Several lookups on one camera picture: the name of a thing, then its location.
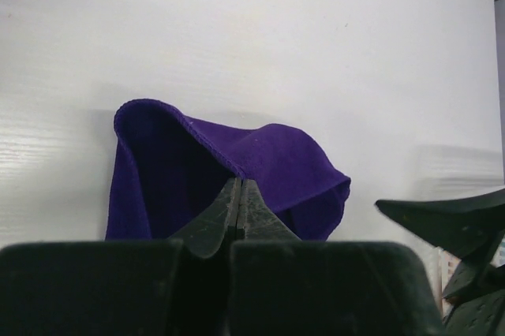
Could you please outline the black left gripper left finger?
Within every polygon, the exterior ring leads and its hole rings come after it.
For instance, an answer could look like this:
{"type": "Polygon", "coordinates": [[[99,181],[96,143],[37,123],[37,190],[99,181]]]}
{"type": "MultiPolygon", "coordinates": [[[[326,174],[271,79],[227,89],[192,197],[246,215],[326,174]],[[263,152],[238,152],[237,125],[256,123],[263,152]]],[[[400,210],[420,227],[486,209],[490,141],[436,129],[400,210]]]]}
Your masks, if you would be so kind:
{"type": "Polygon", "coordinates": [[[229,180],[164,240],[39,242],[1,250],[4,335],[224,335],[227,251],[241,196],[229,180]]]}

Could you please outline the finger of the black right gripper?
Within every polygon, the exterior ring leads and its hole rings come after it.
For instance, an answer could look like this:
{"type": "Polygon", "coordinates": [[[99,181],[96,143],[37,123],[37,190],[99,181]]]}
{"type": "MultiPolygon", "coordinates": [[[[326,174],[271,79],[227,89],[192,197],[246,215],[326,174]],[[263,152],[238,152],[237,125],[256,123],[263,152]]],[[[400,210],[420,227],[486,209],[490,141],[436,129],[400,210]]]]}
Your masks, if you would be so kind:
{"type": "Polygon", "coordinates": [[[504,236],[504,190],[434,201],[377,200],[383,215],[459,259],[493,253],[504,236]]]}
{"type": "Polygon", "coordinates": [[[497,233],[464,256],[443,290],[451,310],[443,318],[446,335],[504,334],[504,266],[492,265],[503,240],[497,233]]]}

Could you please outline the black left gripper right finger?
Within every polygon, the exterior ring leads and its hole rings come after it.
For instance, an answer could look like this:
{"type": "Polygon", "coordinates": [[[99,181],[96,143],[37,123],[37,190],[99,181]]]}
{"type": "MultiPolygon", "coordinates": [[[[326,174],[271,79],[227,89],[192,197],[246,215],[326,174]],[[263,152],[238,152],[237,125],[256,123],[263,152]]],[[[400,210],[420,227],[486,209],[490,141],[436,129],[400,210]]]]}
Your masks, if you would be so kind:
{"type": "Polygon", "coordinates": [[[241,187],[230,246],[232,335],[441,335],[419,257],[393,242],[301,241],[241,187]]]}

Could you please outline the purple towel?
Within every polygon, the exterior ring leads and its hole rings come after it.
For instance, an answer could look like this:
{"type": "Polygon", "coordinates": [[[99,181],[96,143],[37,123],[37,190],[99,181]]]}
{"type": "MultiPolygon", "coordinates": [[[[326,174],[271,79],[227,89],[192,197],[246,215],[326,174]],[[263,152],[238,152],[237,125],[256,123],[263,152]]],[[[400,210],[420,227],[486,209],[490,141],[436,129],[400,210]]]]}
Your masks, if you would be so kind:
{"type": "Polygon", "coordinates": [[[234,177],[255,181],[266,205],[301,239],[326,240],[342,221],[351,180],[300,129],[238,129],[135,99],[116,112],[114,131],[110,240],[171,236],[234,177]]]}

